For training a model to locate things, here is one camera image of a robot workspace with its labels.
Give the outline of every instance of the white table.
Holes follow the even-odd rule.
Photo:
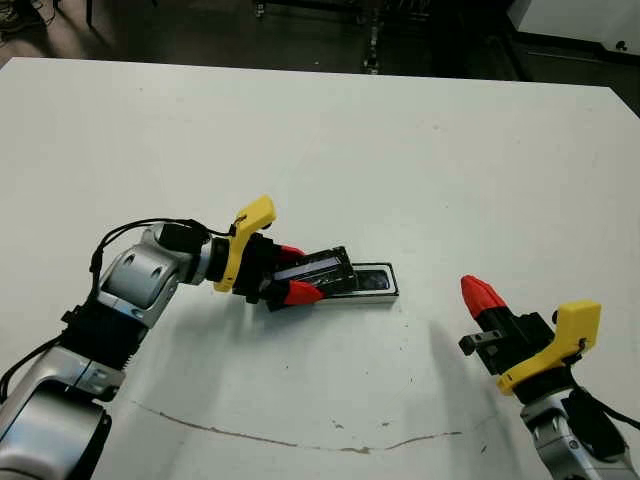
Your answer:
[[[391,308],[182,287],[96,479],[549,478],[517,400],[456,345],[466,273],[547,319],[602,302],[576,376],[640,416],[640,122],[607,88],[15,59],[0,105],[3,368],[61,329],[99,236],[132,219],[225,228],[269,193],[278,241],[396,269]]]

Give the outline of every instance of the metal stand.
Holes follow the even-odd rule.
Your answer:
[[[359,17],[362,15],[362,7],[354,0],[347,0],[346,2],[328,2],[322,0],[256,0],[254,9],[256,18],[262,18],[264,16],[268,3],[353,14],[356,16],[358,22],[360,22]]]

